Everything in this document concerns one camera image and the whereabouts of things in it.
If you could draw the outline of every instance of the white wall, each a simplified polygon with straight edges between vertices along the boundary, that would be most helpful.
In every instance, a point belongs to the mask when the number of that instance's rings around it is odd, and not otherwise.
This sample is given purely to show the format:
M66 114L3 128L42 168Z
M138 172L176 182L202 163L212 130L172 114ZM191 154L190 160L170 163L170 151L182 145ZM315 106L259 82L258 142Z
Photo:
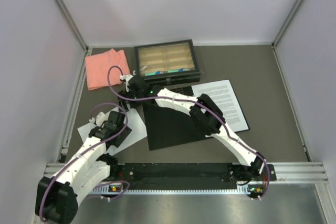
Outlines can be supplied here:
M0 3L0 222L31 223L83 51L54 0Z
M336 0L305 0L278 52L313 158L336 193Z
M64 0L89 45L271 43L295 0Z

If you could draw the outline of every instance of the pink cloth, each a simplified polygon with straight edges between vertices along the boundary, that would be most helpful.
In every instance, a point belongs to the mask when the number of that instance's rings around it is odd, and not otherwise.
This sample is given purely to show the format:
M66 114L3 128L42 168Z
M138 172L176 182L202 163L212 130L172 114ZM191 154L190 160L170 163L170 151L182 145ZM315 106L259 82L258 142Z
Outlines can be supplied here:
M107 87L107 72L113 65L119 66L124 74L130 74L124 50L116 52L111 49L102 54L86 57L85 67L88 89ZM121 84L119 69L113 68L111 70L110 81L112 85Z

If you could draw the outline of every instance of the sheet of paper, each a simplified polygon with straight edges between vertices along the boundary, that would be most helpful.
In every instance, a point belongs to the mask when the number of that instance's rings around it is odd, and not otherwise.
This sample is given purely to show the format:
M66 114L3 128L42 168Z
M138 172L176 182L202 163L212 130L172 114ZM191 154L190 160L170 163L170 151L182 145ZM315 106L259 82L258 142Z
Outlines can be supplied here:
M221 109L227 124L234 132L248 130L248 125L229 80L192 86L194 96L207 94Z
M136 111L136 109L130 109L130 111L127 112L127 117L128 117L128 120L129 120L128 127L132 131L127 136L127 138L124 140L124 142L121 143L119 148L116 148L115 146L110 146L110 148L107 150L107 153L110 153L110 155L112 155L112 156L114 154L130 147L132 144L135 144L136 142L142 140L143 138L147 137L146 126L143 123L143 121L142 121L141 117L139 116L138 112ZM95 125L93 123L88 123L88 124L83 125L82 127L77 129L83 142L85 142L85 140L88 137L90 131L94 127L95 127Z

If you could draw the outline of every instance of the gray table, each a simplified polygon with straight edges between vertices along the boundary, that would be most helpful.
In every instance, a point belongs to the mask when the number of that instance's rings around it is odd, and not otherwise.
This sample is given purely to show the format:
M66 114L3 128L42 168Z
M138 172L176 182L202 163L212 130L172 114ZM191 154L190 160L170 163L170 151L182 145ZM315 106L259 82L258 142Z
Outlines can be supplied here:
M133 48L123 49L129 67L134 70ZM95 48L99 54L109 48ZM229 79L235 90L250 130L238 135L269 162L307 161L292 110L271 46L202 46L195 47L202 72L199 83ZM174 86L190 86L192 83ZM117 102L108 88L88 91L85 82L67 160L82 145L77 128L88 122L91 109L102 102ZM102 108L107 112L111 108ZM122 163L192 163L236 162L235 156L215 139L207 139L149 151L143 139L116 157Z

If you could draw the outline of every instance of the metal corner post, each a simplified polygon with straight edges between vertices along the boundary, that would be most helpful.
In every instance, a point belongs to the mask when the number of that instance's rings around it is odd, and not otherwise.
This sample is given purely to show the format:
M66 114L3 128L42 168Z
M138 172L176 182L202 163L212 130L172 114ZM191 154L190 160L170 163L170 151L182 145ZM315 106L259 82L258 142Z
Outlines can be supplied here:
M60 9L61 13L63 14L63 17L65 18L66 22L68 23L69 28L73 32L73 35L78 40L78 43L80 43L83 50L87 50L88 46L86 45L82 35L80 34L75 22L73 21L68 9L66 8L63 0L55 0L58 8Z
M285 32L287 31L289 25L291 24L292 20L294 19L295 15L296 15L297 11L299 10L303 1L304 0L296 0L294 6L292 7L292 9L289 12L284 24L282 25L280 31L278 32L274 42L272 43L274 48L276 48L279 45L282 37L284 36Z

